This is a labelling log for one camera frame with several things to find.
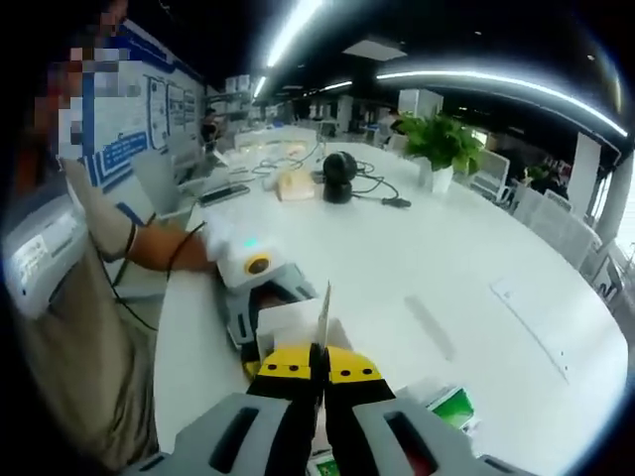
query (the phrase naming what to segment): potted plant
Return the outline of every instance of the potted plant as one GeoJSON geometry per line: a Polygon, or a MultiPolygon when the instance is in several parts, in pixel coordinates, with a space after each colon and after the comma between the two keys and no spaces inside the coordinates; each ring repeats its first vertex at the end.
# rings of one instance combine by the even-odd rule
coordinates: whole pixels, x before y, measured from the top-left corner
{"type": "Polygon", "coordinates": [[[428,119],[404,117],[399,128],[408,136],[406,156],[419,163],[419,184],[445,193],[454,171],[471,176],[478,171],[482,144],[460,122],[436,113],[428,119]]]}

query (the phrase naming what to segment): person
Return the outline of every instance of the person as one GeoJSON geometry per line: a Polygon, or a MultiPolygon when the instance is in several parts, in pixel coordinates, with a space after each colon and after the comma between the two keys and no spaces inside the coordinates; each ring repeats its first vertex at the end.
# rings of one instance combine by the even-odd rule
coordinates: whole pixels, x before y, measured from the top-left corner
{"type": "Polygon", "coordinates": [[[388,111],[388,115],[379,121],[379,124],[383,124],[388,127],[391,131],[396,132],[397,134],[403,134],[399,130],[399,124],[402,123],[401,115],[399,111],[395,107],[391,107],[388,111]]]}
{"type": "MultiPolygon", "coordinates": [[[[127,7],[127,0],[108,3],[99,23],[89,29],[93,46],[116,34],[127,7]]],[[[64,435],[81,454],[119,471],[158,449],[152,356],[144,334],[120,317],[101,260],[125,257],[156,271],[171,266],[213,272],[215,266],[197,235],[154,224],[136,226],[91,186],[80,162],[55,159],[56,141],[50,138],[57,136],[61,109],[81,95],[80,59],[92,57],[85,43],[67,53],[67,61],[51,67],[31,107],[9,201],[11,206],[29,197],[61,166],[85,210],[90,240],[43,315],[28,319],[16,307],[12,315],[29,370],[64,435]]]]}
{"type": "Polygon", "coordinates": [[[561,184],[560,176],[554,171],[549,171],[547,176],[544,178],[533,179],[530,182],[529,187],[542,194],[544,194],[547,190],[551,190],[553,193],[561,196],[565,200],[569,200],[567,188],[561,184]]]}
{"type": "Polygon", "coordinates": [[[379,121],[380,133],[384,135],[385,140],[384,144],[388,144],[390,142],[390,138],[393,134],[405,135],[404,132],[399,128],[400,124],[403,122],[401,115],[397,108],[392,107],[390,111],[388,111],[388,115],[379,121]]]}
{"type": "Polygon", "coordinates": [[[216,140],[218,134],[218,124],[216,124],[216,110],[209,107],[205,110],[205,117],[200,126],[200,136],[205,144],[216,140]]]}

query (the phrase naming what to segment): ceiling light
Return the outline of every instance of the ceiling light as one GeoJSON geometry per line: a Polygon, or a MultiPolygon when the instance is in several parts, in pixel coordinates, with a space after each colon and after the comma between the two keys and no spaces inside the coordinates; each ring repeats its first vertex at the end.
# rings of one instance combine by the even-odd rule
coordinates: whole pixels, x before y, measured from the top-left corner
{"type": "Polygon", "coordinates": [[[617,125],[615,122],[611,121],[608,117],[606,117],[601,112],[593,109],[591,106],[589,106],[587,104],[584,104],[579,99],[575,99],[574,97],[567,96],[566,94],[562,94],[561,92],[555,91],[553,89],[549,89],[546,86],[542,86],[540,84],[535,84],[533,82],[525,81],[523,79],[516,79],[516,78],[513,78],[513,77],[507,77],[507,76],[499,76],[499,75],[496,75],[496,74],[487,74],[487,73],[484,73],[484,72],[477,72],[477,71],[452,71],[452,70],[429,70],[429,71],[424,70],[424,71],[393,72],[393,73],[390,73],[390,74],[379,74],[377,76],[377,79],[378,80],[382,80],[382,79],[392,79],[392,78],[395,78],[395,77],[409,77],[409,76],[473,77],[475,79],[485,79],[485,80],[490,80],[490,81],[495,81],[495,82],[505,82],[505,83],[508,83],[508,84],[516,84],[518,86],[523,86],[523,87],[526,87],[528,89],[533,89],[535,91],[543,92],[543,93],[548,94],[550,96],[557,97],[558,99],[561,99],[561,100],[563,100],[565,102],[568,102],[569,104],[572,104],[572,105],[574,105],[574,106],[576,106],[576,107],[588,112],[592,116],[595,116],[596,118],[598,118],[603,123],[605,123],[605,124],[609,125],[610,127],[612,127],[621,136],[628,137],[628,132],[626,132],[624,129],[622,129],[619,125],[617,125]]]}
{"type": "Polygon", "coordinates": [[[331,86],[327,86],[323,88],[322,91],[329,91],[331,89],[336,89],[338,87],[350,86],[352,83],[353,81],[339,82],[338,84],[332,84],[331,86]]]}
{"type": "Polygon", "coordinates": [[[300,0],[298,2],[298,6],[289,17],[287,24],[282,29],[281,34],[276,39],[276,42],[269,53],[267,67],[272,67],[276,64],[276,62],[278,62],[291,43],[291,40],[309,21],[321,3],[322,0],[300,0]]]}
{"type": "Polygon", "coordinates": [[[262,76],[260,80],[258,81],[258,85],[256,86],[256,91],[254,92],[254,99],[258,97],[258,94],[260,94],[260,91],[262,90],[262,86],[265,85],[266,80],[267,78],[265,76],[262,76]]]}

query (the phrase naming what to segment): white table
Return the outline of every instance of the white table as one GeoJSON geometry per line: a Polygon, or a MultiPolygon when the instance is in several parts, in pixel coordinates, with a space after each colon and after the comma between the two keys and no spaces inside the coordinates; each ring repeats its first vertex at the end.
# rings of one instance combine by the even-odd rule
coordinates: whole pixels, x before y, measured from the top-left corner
{"type": "MultiPolygon", "coordinates": [[[[374,164],[412,208],[357,199],[280,203],[254,185],[217,209],[266,223],[319,293],[331,282],[331,314],[394,391],[428,377],[465,385],[482,418],[476,451],[538,474],[566,471],[594,442],[625,386],[626,342],[602,301],[549,245],[476,193],[453,183],[435,197],[416,188],[407,161],[363,144],[327,146],[374,164]],[[497,282],[515,290],[512,308],[530,325],[492,291],[497,282]],[[425,305],[451,355],[406,297],[425,305]]],[[[391,194],[384,186],[376,193],[391,194]]],[[[190,228],[199,222],[195,210],[190,228]]],[[[164,451],[184,426],[247,386],[213,303],[209,277],[173,274],[155,364],[164,451]]]]}

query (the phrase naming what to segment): bulletin board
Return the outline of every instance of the bulletin board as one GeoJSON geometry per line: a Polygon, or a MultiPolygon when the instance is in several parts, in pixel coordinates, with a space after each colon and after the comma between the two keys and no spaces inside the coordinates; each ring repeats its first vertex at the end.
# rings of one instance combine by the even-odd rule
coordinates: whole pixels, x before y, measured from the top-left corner
{"type": "Polygon", "coordinates": [[[166,84],[154,77],[148,78],[148,130],[153,149],[166,147],[166,139],[168,139],[166,84]]]}
{"type": "Polygon", "coordinates": [[[184,116],[186,122],[186,131],[193,132],[196,126],[196,105],[194,93],[186,89],[184,93],[184,116]]]}
{"type": "Polygon", "coordinates": [[[168,84],[168,134],[186,129],[185,92],[175,84],[168,84]]]}

